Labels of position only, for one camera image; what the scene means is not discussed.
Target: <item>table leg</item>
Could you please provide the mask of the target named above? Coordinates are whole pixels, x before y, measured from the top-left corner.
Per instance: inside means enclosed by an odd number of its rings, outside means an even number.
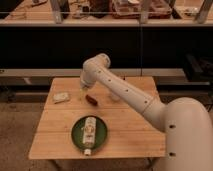
[[[157,161],[159,160],[159,158],[158,157],[156,157],[156,158],[147,158],[148,159],[148,161],[149,161],[149,165],[146,167],[146,169],[147,170],[150,170],[150,169],[152,169],[153,170],[153,167],[154,167],[154,165],[157,163]]]
[[[58,163],[55,160],[48,160],[57,171],[62,171],[62,168],[58,165]]]

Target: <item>box on shelf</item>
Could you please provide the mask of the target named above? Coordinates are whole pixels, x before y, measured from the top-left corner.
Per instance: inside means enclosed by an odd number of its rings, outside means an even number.
[[[139,18],[141,6],[139,0],[112,0],[110,10],[115,18]],[[149,18],[170,18],[171,7],[164,0],[152,0],[149,9]]]
[[[109,12],[109,0],[89,0],[90,14],[102,18]]]

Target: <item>small box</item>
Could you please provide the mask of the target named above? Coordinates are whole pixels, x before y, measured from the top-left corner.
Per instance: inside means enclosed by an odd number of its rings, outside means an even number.
[[[128,0],[112,0],[111,11],[115,18],[139,18],[143,3],[130,3]],[[164,0],[152,0],[149,18],[170,18],[171,7]]]

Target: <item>food item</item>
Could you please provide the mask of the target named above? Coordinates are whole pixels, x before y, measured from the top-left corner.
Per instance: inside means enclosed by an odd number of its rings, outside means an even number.
[[[69,92],[60,92],[60,93],[55,93],[53,95],[53,102],[56,103],[61,103],[65,101],[70,100],[70,94]]]
[[[95,145],[95,133],[96,133],[96,118],[87,117],[85,120],[85,126],[83,129],[83,144],[85,146],[84,154],[91,155],[91,149]]]
[[[92,98],[91,96],[89,96],[88,94],[85,96],[86,100],[93,106],[97,106],[98,105],[98,101],[95,100],[94,98]]]

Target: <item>bottle cap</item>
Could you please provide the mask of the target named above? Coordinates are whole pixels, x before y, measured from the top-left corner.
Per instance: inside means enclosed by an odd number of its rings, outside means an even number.
[[[86,155],[86,156],[90,156],[91,153],[92,153],[91,149],[85,149],[84,150],[84,155]]]

